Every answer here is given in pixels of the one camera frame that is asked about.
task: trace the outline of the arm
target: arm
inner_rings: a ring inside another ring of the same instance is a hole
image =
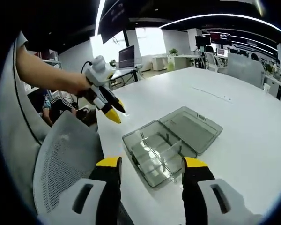
[[[71,109],[71,112],[73,113],[74,116],[77,115],[77,110],[75,110],[74,108]]]
[[[90,87],[85,74],[54,68],[39,57],[30,55],[24,45],[16,52],[16,67],[20,79],[35,87],[63,90],[72,94]]]
[[[52,127],[53,126],[53,123],[52,123],[52,121],[51,121],[51,119],[50,119],[50,116],[49,116],[49,109],[48,108],[44,108],[43,109],[43,119],[44,119],[44,121],[50,126],[50,127]]]

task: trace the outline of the ceiling light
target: ceiling light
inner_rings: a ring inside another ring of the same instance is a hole
[[[168,26],[168,25],[171,25],[171,24],[174,24],[174,23],[178,23],[178,22],[181,22],[181,21],[184,21],[184,20],[196,19],[196,18],[201,18],[201,17],[209,17],[209,16],[232,16],[232,17],[240,17],[240,18],[244,18],[244,19],[254,20],[254,21],[263,23],[263,24],[265,24],[265,25],[271,26],[271,27],[273,27],[273,28],[275,28],[276,30],[278,30],[278,31],[281,32],[281,30],[280,30],[278,27],[276,27],[276,26],[270,24],[269,22],[265,22],[265,21],[263,21],[263,20],[260,20],[260,19],[257,19],[257,18],[253,18],[253,17],[250,17],[250,16],[246,16],[246,15],[225,14],[225,13],[191,16],[191,17],[187,17],[187,18],[184,18],[184,19],[180,19],[180,20],[176,20],[176,21],[167,23],[167,24],[165,24],[165,25],[160,26],[159,28],[163,28],[163,27],[165,27],[165,26]]]
[[[222,33],[222,32],[214,32],[214,31],[211,31],[210,33],[215,33],[215,34],[227,34],[227,35],[231,35],[231,34],[228,34],[228,33]]]
[[[271,52],[269,52],[269,51],[267,51],[267,50],[264,50],[264,49],[262,49],[262,48],[253,46],[253,45],[249,45],[249,44],[246,44],[246,43],[241,43],[241,42],[238,42],[238,41],[232,41],[232,42],[233,42],[233,43],[238,43],[238,44],[241,44],[241,45],[248,45],[248,46],[251,46],[251,47],[253,47],[253,48],[258,48],[258,49],[260,49],[260,50],[262,50],[262,51],[265,51],[265,52],[270,53],[271,55],[273,55],[273,53],[271,53]]]
[[[233,36],[233,35],[231,35],[231,37],[235,37],[235,38],[242,38],[242,39],[246,39],[246,40],[249,40],[249,41],[254,41],[254,42],[257,42],[257,43],[259,43],[259,44],[262,44],[262,45],[265,45],[266,47],[269,47],[269,48],[271,48],[271,49],[273,49],[273,50],[275,50],[275,51],[278,51],[277,49],[275,49],[275,48],[273,48],[273,47],[271,47],[271,46],[269,46],[269,45],[266,45],[266,44],[264,44],[264,43],[262,43],[262,42],[259,42],[259,41],[255,41],[255,40],[252,40],[252,39],[248,39],[248,38],[246,38],[246,37],[239,37],[239,36]]]
[[[101,16],[102,16],[102,12],[103,12],[103,7],[104,7],[104,4],[105,4],[105,1],[106,0],[100,0],[100,4],[99,4],[99,7],[98,7],[98,12],[97,12],[97,18],[96,18],[95,36],[98,35],[99,23],[100,23],[100,19],[101,19]]]

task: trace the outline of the office chair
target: office chair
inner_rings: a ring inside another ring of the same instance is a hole
[[[228,53],[227,75],[263,89],[265,73],[260,62],[243,55]]]
[[[211,52],[204,52],[205,58],[207,60],[208,65],[206,66],[208,70],[215,71],[217,73],[227,73],[227,67],[219,67],[216,61],[216,58]]]
[[[29,209],[36,213],[43,205],[50,210],[58,203],[62,190],[89,175],[103,158],[99,134],[70,112],[63,113],[50,128],[33,107],[17,73],[10,76],[9,69],[4,68],[0,82],[2,154],[19,196]],[[40,194],[34,188],[44,192]]]
[[[205,47],[205,52],[207,52],[207,53],[214,53],[214,49],[211,46],[206,46]]]
[[[252,60],[259,61],[259,58],[255,53],[252,53],[251,58]]]

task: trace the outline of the computer monitor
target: computer monitor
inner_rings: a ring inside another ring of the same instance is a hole
[[[129,18],[124,4],[118,0],[107,10],[100,21],[99,34],[101,34],[103,44],[124,30],[128,23]]]
[[[237,54],[237,50],[236,50],[236,49],[233,49],[233,48],[230,48],[230,53]]]
[[[230,34],[211,33],[210,39],[215,44],[232,45]]]
[[[244,55],[244,56],[247,56],[247,51],[245,51],[245,50],[239,50],[239,54],[240,55]]]
[[[134,67],[134,45],[119,51],[118,67],[119,69]]]
[[[196,45],[198,47],[200,46],[206,46],[206,45],[210,45],[210,38],[208,36],[196,36]]]
[[[216,54],[218,56],[228,57],[228,50],[218,48]]]

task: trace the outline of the white table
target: white table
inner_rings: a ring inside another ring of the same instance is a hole
[[[277,79],[273,78],[272,76],[265,75],[265,77],[266,77],[267,79],[270,79],[271,81],[277,83],[279,86],[281,86],[281,82],[278,81]]]
[[[176,58],[190,58],[190,59],[199,59],[201,55],[177,55]]]
[[[122,136],[182,107],[210,118],[222,133],[198,159],[243,195],[246,207],[266,214],[281,194],[281,102],[233,77],[186,68],[114,91],[126,114],[116,124],[97,113],[105,157],[121,156],[121,201],[136,225],[185,224],[182,189],[170,182],[146,188],[127,158]]]

